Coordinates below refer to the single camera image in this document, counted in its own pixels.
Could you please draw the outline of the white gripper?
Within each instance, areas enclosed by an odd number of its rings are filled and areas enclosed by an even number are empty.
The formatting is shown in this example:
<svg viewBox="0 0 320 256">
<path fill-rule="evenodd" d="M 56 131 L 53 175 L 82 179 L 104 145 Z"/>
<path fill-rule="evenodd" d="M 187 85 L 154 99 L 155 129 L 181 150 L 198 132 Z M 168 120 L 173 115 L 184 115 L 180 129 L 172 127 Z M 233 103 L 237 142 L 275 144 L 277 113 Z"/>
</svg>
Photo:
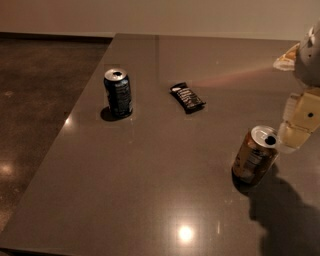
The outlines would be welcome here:
<svg viewBox="0 0 320 256">
<path fill-rule="evenodd" d="M 287 99 L 283 122 L 278 130 L 277 148 L 283 153 L 299 149 L 320 126 L 320 20 L 304 38 L 278 57 L 273 67 L 294 71 L 303 84 L 313 87 Z"/>
</svg>

